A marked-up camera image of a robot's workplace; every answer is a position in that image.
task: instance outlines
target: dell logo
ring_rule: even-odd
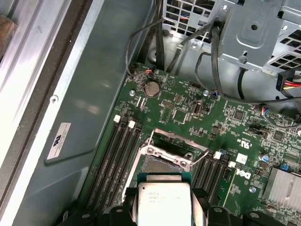
[[[250,179],[251,178],[251,174],[248,172],[244,172],[243,170],[240,169],[236,169],[236,175],[240,175],[241,177],[245,177],[246,179]]]

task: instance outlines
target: gray side panel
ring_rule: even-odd
[[[52,225],[77,198],[125,77],[128,37],[150,21],[152,0],[106,0],[27,187],[14,225]],[[136,52],[141,43],[136,44]],[[58,158],[47,160],[62,122],[71,127]]]

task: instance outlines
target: yellow wire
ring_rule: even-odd
[[[297,88],[295,86],[288,86],[288,87],[284,87],[283,89],[293,89],[293,88]]]

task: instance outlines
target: ul logo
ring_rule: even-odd
[[[53,143],[53,147],[57,146],[58,143],[60,142],[60,139],[61,139],[62,135],[59,135],[55,138],[55,142]]]

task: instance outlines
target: green circuit board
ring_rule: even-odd
[[[147,69],[142,64],[135,65],[136,73]],[[148,81],[155,81],[160,87],[160,92],[155,97],[149,97],[145,93]],[[199,114],[194,114],[196,103],[202,105],[202,112]],[[288,221],[300,224],[298,212],[280,206],[277,206],[276,212],[271,212],[266,200],[262,198],[273,167],[286,164],[291,171],[299,173],[301,140],[298,131],[276,129],[266,123],[260,109],[231,103],[219,96],[204,95],[197,84],[159,70],[155,70],[151,77],[145,73],[134,79],[126,78],[82,190],[80,202],[85,203],[91,191],[95,171],[103,158],[116,115],[135,118],[143,126],[136,150],[150,137],[154,128],[158,128],[228,155],[236,165],[230,173],[230,179],[221,180],[217,196],[220,199],[218,205],[228,208],[234,215],[241,216],[247,211],[260,210],[284,224]],[[292,123],[290,119],[276,113],[269,112],[268,117],[279,125],[288,126]],[[256,135],[250,128],[256,128],[261,133]],[[162,141],[162,145],[169,143],[179,147],[173,148],[179,155],[190,151],[196,157],[202,153],[178,139],[159,135],[154,135],[154,138],[157,139],[156,142]],[[259,168],[259,158],[263,154],[269,156],[269,161],[264,168]],[[130,156],[131,163],[134,158],[135,152]],[[250,192],[250,187],[255,187],[256,191]]]

